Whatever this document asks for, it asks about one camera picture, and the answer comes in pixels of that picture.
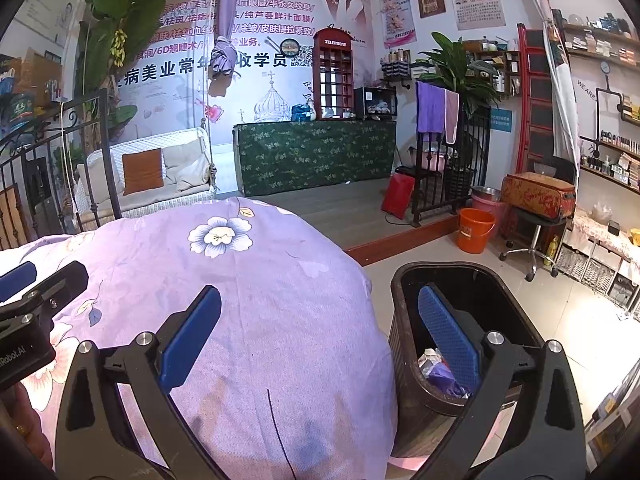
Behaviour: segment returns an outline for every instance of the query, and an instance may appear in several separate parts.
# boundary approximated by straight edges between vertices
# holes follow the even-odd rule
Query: blue wall sign
[[[510,132],[513,126],[513,112],[500,108],[491,108],[491,129]]]

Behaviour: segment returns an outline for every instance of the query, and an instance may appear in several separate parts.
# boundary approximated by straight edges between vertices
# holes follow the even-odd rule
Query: ring
[[[18,425],[15,427],[15,430],[16,430],[18,433],[20,433],[20,436],[21,436],[22,438],[25,438],[25,437],[29,434],[29,432],[28,432],[27,430],[25,430],[25,429],[24,429],[24,426],[22,426],[22,425],[20,425],[20,424],[18,424]]]

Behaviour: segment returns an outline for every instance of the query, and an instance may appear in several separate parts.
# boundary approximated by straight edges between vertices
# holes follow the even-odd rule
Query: cardboard box
[[[22,62],[20,81],[14,84],[14,93],[31,91],[34,95],[35,105],[46,107],[51,103],[51,96],[46,88],[47,82],[50,80],[57,81],[58,86],[61,85],[62,65],[29,48],[24,62]]]

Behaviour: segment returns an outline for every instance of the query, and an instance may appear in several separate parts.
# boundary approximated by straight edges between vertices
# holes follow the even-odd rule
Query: metal screw
[[[549,345],[549,350],[551,350],[554,354],[559,354],[562,351],[562,345],[555,339],[552,339],[547,344]]]
[[[86,354],[89,350],[91,350],[92,348],[92,344],[91,341],[82,341],[79,345],[78,345],[78,351],[81,354]]]
[[[151,332],[142,332],[136,337],[136,343],[140,346],[146,346],[154,340],[154,335]]]
[[[502,343],[504,343],[504,336],[500,332],[496,332],[495,330],[493,332],[489,332],[486,335],[486,338],[492,345],[501,345]]]

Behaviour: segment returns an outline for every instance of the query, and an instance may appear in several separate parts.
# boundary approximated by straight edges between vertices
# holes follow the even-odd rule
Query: storage drawer
[[[633,278],[631,277],[631,264],[629,262],[627,261],[622,262],[622,265],[620,266],[619,274],[622,274],[626,278],[633,281]]]
[[[591,254],[591,250],[593,249],[593,245],[594,245],[594,242],[590,240],[584,240],[582,236],[578,236],[577,234],[574,234],[573,231],[566,232],[566,236],[564,237],[564,243],[569,247],[577,251],[580,251],[582,254],[586,254],[587,256]]]
[[[615,270],[612,270],[609,266],[598,263],[596,260],[592,259],[589,261],[589,265],[587,265],[582,282],[589,288],[592,288],[596,292],[606,296],[615,275]]]
[[[593,258],[613,270],[618,270],[618,266],[622,260],[616,253],[611,253],[602,246],[596,246],[593,250]]]
[[[587,266],[587,260],[588,258],[584,254],[574,251],[563,244],[560,254],[558,254],[556,267],[568,276],[580,280]]]

